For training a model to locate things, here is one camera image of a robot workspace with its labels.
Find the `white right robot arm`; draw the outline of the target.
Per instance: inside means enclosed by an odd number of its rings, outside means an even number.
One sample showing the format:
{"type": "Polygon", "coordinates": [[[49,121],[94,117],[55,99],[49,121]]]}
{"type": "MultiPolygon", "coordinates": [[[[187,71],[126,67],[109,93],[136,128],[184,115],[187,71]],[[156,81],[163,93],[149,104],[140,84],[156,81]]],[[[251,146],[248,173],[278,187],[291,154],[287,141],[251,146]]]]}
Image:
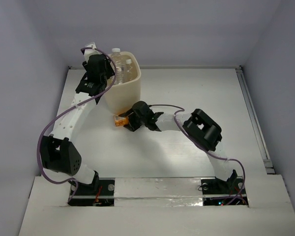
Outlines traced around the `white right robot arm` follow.
{"type": "Polygon", "coordinates": [[[227,193],[234,188],[237,173],[230,167],[222,146],[221,127],[203,110],[195,109],[185,113],[184,109],[174,114],[154,112],[144,101],[135,103],[128,111],[119,114],[128,118],[124,127],[134,132],[141,126],[150,131],[181,131],[196,147],[204,151],[213,167],[216,186],[227,193]]]}

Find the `slim clear white-cap bottle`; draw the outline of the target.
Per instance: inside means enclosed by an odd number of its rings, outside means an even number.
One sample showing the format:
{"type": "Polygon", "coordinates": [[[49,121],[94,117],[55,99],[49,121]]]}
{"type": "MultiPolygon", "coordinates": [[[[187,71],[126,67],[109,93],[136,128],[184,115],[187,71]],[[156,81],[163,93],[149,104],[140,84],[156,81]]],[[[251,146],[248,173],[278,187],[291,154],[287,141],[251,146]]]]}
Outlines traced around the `slim clear white-cap bottle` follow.
{"type": "Polygon", "coordinates": [[[126,61],[126,78],[127,81],[132,81],[135,79],[134,67],[132,59],[127,59],[126,61]]]}

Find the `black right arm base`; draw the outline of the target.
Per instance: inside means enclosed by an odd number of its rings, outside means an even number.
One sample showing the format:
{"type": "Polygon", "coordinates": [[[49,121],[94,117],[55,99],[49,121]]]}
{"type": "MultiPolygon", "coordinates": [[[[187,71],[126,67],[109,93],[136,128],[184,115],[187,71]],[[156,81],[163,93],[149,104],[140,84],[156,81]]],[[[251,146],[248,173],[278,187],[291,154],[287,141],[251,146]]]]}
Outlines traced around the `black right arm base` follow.
{"type": "Polygon", "coordinates": [[[203,194],[204,206],[246,205],[248,199],[245,188],[241,190],[243,179],[235,170],[227,181],[215,178],[201,179],[198,190],[203,194]]]}

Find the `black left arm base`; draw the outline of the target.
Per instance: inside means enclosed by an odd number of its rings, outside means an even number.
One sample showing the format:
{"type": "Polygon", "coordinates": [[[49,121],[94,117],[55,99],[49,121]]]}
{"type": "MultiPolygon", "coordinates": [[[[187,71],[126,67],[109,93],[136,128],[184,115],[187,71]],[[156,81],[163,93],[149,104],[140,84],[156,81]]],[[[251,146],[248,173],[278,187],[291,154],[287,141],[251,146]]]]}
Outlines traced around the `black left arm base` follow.
{"type": "Polygon", "coordinates": [[[78,183],[74,196],[71,186],[68,205],[72,207],[113,207],[115,198],[115,179],[100,178],[97,183],[86,185],[78,183]]]}

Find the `large clear square bottle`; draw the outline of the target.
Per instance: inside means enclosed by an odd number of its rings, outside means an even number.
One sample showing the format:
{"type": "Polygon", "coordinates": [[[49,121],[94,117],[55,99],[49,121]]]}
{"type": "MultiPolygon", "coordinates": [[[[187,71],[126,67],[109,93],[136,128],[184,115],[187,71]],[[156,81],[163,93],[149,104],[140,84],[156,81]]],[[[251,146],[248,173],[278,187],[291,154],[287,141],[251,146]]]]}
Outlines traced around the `large clear square bottle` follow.
{"type": "Polygon", "coordinates": [[[120,48],[113,48],[111,58],[115,62],[116,65],[116,80],[115,85],[122,84],[126,81],[126,66],[125,66],[125,58],[121,54],[120,48]]]}

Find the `orange juice bottle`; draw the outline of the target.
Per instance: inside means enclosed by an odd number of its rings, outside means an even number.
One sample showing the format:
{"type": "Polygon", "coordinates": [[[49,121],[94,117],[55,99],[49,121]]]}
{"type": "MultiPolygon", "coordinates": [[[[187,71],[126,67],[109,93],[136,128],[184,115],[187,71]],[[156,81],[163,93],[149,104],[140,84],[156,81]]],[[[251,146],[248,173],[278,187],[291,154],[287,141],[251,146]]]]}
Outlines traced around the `orange juice bottle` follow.
{"type": "Polygon", "coordinates": [[[116,127],[125,126],[129,124],[128,117],[120,117],[118,115],[114,116],[114,123],[116,127]]]}

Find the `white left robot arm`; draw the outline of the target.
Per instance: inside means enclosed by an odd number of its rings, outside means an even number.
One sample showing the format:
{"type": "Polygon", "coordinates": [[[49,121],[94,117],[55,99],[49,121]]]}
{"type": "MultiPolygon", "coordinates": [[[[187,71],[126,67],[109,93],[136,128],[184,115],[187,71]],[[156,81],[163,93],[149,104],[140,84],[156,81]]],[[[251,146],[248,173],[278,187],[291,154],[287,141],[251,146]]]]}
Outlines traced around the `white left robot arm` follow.
{"type": "Polygon", "coordinates": [[[86,72],[75,89],[70,108],[60,114],[61,120],[49,135],[40,135],[37,160],[41,171],[66,174],[70,181],[81,184],[86,193],[94,194],[99,188],[98,173],[82,162],[74,144],[87,116],[105,93],[107,80],[115,72],[105,54],[89,56],[83,67],[86,72]]]}

